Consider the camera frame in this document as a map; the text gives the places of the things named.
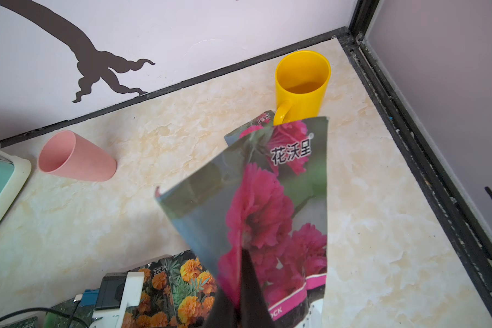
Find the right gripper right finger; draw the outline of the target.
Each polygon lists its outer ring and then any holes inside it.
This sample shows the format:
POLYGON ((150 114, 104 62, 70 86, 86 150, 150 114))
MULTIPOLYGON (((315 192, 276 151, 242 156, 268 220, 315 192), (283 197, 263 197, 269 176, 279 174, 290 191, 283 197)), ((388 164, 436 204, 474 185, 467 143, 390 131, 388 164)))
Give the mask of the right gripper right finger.
POLYGON ((241 250, 240 324, 244 328, 269 328, 275 323, 257 279, 250 253, 241 250))

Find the marigold seed packet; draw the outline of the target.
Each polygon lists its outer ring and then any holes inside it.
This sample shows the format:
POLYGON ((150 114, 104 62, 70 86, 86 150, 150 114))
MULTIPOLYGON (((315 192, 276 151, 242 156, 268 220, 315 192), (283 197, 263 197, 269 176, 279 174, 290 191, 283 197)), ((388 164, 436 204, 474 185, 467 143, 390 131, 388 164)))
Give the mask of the marigold seed packet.
POLYGON ((129 306, 123 327, 202 327, 215 302, 216 279, 192 251, 136 269, 144 274, 139 304, 129 306))

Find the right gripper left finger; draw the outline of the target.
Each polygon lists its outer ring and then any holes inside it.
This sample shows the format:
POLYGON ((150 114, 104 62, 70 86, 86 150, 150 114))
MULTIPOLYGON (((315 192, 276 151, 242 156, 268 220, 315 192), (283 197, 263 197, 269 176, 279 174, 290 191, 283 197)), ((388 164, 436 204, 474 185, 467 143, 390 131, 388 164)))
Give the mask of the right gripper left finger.
POLYGON ((240 327, 235 305, 224 291, 219 289, 203 328, 238 328, 240 327))

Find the hollyhock seed packet front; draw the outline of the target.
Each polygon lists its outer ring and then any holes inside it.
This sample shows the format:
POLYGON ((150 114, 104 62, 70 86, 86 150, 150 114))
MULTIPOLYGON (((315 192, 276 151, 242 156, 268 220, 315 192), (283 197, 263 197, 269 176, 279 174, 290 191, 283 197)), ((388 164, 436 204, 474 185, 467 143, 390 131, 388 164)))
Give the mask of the hollyhock seed packet front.
POLYGON ((239 324, 247 250, 274 327, 322 325, 328 124, 315 117, 254 131, 155 194, 217 291, 235 305, 239 324))

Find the green gourd packet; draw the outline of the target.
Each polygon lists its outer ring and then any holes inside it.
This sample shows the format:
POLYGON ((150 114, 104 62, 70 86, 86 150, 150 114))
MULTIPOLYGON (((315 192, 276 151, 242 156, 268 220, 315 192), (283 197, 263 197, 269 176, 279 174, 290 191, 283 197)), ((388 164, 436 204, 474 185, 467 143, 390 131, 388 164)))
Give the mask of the green gourd packet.
POLYGON ((92 304, 82 304, 83 294, 78 294, 68 301, 53 307, 30 307, 6 314, 0 318, 0 325, 24 315, 44 314, 43 327, 89 327, 92 322, 92 304))

